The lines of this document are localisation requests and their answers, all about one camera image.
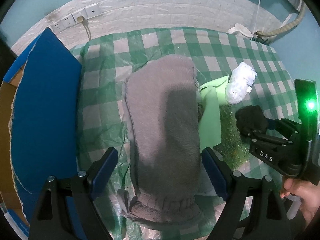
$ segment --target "light green cloth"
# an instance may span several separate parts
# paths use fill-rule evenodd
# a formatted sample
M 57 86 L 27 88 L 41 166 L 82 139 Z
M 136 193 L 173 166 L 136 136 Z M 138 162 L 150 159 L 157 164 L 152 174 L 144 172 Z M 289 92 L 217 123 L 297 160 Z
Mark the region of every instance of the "light green cloth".
M 219 105 L 228 104 L 225 90 L 229 76 L 224 76 L 203 84 L 200 87 L 203 115 L 199 121 L 200 152 L 221 143 Z

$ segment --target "gray fleece cloth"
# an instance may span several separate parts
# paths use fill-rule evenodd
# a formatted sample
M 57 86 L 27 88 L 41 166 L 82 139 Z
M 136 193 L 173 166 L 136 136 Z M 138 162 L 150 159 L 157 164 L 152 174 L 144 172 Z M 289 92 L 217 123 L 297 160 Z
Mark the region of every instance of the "gray fleece cloth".
M 194 198 L 200 143 L 193 62 L 156 60 L 126 80 L 123 94 L 135 197 L 129 203 L 118 190 L 122 215 L 155 230 L 192 226 L 203 217 Z

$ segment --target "led light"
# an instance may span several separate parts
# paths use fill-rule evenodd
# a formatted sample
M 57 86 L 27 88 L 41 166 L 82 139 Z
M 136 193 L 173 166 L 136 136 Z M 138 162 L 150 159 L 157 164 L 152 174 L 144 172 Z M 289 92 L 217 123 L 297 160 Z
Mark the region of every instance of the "led light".
M 310 99 L 306 102 L 306 106 L 308 111 L 313 112 L 316 110 L 316 101 L 313 99 Z

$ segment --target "screw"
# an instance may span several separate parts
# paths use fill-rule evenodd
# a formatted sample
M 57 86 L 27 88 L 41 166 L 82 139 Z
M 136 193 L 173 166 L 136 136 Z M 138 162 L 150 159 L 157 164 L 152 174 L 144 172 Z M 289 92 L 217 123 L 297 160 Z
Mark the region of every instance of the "screw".
M 232 174 L 236 177 L 240 177 L 242 173 L 240 171 L 234 171 Z
M 86 171 L 79 171 L 79 172 L 78 172 L 78 176 L 79 176 L 79 177 L 84 177 L 85 175 L 87 175 L 87 172 L 86 172 Z
M 54 180 L 54 176 L 52 176 L 52 175 L 47 178 L 47 181 L 48 181 L 48 182 L 51 182 L 51 181 L 53 181 L 53 180 Z
M 267 176 L 264 176 L 264 179 L 266 180 L 266 181 L 272 181 L 272 178 L 269 176 L 269 175 L 267 175 Z

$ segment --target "white wall socket panel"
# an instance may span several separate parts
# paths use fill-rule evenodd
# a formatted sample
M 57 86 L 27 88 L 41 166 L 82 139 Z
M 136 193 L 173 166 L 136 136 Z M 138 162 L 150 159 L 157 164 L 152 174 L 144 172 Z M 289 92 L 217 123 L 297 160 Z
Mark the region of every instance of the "white wall socket panel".
M 76 12 L 72 13 L 72 16 L 75 19 L 76 23 L 79 23 L 79 21 L 77 21 L 77 18 L 80 17 L 80 16 L 82 16 L 84 19 L 88 18 L 88 15 L 87 15 L 87 13 L 86 13 L 84 8 L 79 10 L 79 11 L 76 11 Z
M 76 21 L 71 14 L 62 18 L 61 21 L 65 28 L 71 27 L 76 24 Z
M 85 7 L 85 11 L 87 13 L 88 19 L 92 17 L 96 17 L 101 14 L 98 3 L 94 3 L 92 5 Z
M 58 20 L 51 25 L 51 28 L 55 33 L 59 33 L 65 29 L 65 26 L 62 24 L 61 20 Z

